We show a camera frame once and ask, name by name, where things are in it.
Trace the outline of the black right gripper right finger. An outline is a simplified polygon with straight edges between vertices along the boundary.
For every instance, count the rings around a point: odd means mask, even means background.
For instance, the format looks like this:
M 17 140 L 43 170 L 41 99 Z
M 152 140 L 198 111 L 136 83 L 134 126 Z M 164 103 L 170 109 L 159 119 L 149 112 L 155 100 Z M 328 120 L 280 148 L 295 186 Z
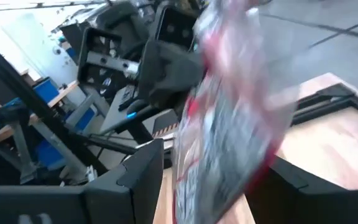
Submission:
M 262 170 L 246 199 L 256 223 L 317 223 L 306 194 L 329 190 L 329 182 L 276 157 Z

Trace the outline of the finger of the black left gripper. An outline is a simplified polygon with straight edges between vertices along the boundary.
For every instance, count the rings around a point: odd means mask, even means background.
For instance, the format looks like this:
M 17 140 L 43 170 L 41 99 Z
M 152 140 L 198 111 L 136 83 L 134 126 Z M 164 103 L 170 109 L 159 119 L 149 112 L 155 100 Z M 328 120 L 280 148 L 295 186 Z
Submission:
M 159 108 L 175 108 L 204 77 L 200 53 L 167 42 L 150 40 L 139 65 L 139 98 Z
M 180 9 L 173 4 L 160 4 L 154 19 L 153 38 L 163 42 L 179 45 L 194 51 L 195 13 Z

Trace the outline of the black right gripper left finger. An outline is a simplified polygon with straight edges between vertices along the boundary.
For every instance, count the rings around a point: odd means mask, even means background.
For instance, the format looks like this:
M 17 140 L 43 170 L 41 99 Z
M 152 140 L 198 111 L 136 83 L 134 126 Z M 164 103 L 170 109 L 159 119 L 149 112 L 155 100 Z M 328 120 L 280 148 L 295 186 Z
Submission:
M 163 140 L 156 139 L 114 169 L 86 184 L 93 224 L 152 223 L 162 184 Z

